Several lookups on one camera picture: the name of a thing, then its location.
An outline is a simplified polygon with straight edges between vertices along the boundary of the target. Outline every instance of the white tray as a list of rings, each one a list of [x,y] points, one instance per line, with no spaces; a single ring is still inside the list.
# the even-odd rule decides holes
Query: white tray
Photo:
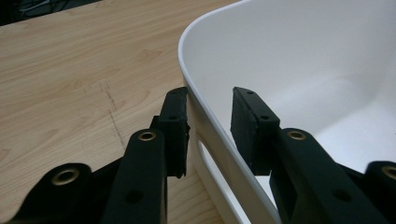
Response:
[[[370,161],[396,161],[395,1],[242,1],[193,22],[178,55],[194,162],[226,222],[248,222],[243,210],[253,223],[279,222],[267,179],[250,173],[233,143],[235,86],[257,92],[282,128],[312,133],[339,163],[364,172]]]

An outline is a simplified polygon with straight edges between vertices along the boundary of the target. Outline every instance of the wood grain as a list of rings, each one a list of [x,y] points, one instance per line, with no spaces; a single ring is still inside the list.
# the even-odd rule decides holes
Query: wood grain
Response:
[[[189,23],[231,0],[101,1],[0,27],[0,222],[53,167],[93,170],[182,85],[177,43]],[[190,161],[169,179],[169,223],[221,223]]]

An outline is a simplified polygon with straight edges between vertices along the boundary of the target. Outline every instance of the light wood surface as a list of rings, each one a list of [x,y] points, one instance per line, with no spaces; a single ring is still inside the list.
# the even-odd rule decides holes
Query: light wood surface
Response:
[[[93,170],[182,85],[183,30],[231,0],[119,0],[0,27],[0,222],[58,165]],[[191,162],[169,178],[169,223],[221,223]]]

